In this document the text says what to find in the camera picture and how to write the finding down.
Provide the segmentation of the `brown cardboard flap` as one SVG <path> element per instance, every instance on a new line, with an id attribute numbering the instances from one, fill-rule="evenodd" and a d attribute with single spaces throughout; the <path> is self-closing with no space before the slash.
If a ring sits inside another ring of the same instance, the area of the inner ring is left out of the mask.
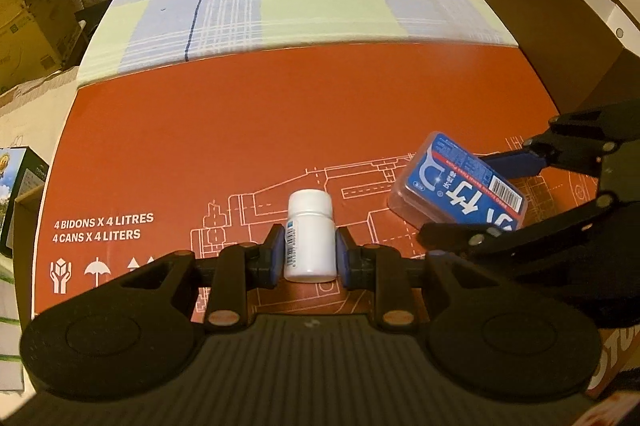
<path id="1" fill-rule="evenodd" d="M 32 321 L 32 261 L 43 186 L 25 192 L 14 204 L 13 267 L 21 329 Z"/>

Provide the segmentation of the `green milk carton box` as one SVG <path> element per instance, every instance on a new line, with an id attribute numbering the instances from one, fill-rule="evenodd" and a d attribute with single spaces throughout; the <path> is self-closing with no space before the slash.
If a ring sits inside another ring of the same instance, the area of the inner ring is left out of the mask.
<path id="1" fill-rule="evenodd" d="M 44 185 L 49 165 L 29 147 L 1 149 L 1 254 L 13 256 L 13 215 L 15 200 Z"/>

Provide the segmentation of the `small white pill bottle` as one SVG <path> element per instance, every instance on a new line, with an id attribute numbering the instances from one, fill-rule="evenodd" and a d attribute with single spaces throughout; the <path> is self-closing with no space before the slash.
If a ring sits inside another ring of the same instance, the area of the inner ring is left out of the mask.
<path id="1" fill-rule="evenodd" d="M 333 204 L 328 193 L 303 189 L 288 199 L 283 274 L 295 283 L 324 283 L 337 277 Z"/>

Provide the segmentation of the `blue clear plastic case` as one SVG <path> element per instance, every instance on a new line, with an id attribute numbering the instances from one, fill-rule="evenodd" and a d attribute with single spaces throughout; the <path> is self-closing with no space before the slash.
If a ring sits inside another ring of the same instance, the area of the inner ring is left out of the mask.
<path id="1" fill-rule="evenodd" d="M 524 195 L 485 161 L 433 131 L 396 179 L 390 210 L 416 229 L 428 223 L 522 227 Z"/>

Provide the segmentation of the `brown open storage box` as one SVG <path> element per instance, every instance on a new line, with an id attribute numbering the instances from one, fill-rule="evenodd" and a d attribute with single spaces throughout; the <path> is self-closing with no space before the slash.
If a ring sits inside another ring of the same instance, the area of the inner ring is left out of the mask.
<path id="1" fill-rule="evenodd" d="M 562 113 L 639 97 L 639 21 L 619 0 L 485 0 Z"/>

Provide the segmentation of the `yellow cardboard box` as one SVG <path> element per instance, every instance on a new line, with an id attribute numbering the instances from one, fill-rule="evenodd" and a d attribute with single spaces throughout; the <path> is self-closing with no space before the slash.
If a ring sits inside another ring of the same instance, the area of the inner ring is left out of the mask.
<path id="1" fill-rule="evenodd" d="M 60 70 L 80 32 L 71 0 L 1 0 L 1 89 Z"/>

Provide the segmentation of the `red Motul cardboard sheet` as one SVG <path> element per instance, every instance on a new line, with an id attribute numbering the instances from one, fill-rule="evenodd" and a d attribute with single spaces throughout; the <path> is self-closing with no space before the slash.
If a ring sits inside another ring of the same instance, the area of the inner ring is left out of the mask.
<path id="1" fill-rule="evenodd" d="M 35 312 L 176 250 L 258 242 L 299 189 L 326 191 L 357 241 L 418 257 L 387 198 L 424 139 L 509 151 L 557 112 L 521 50 L 486 45 L 263 50 L 81 87 L 43 198 Z"/>

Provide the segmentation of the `pastel checked tablecloth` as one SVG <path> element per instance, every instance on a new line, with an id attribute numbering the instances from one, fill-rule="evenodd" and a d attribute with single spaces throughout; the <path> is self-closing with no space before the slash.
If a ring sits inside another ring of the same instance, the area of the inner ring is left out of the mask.
<path id="1" fill-rule="evenodd" d="M 485 0 L 113 0 L 77 81 L 255 49 L 368 41 L 516 44 Z"/>

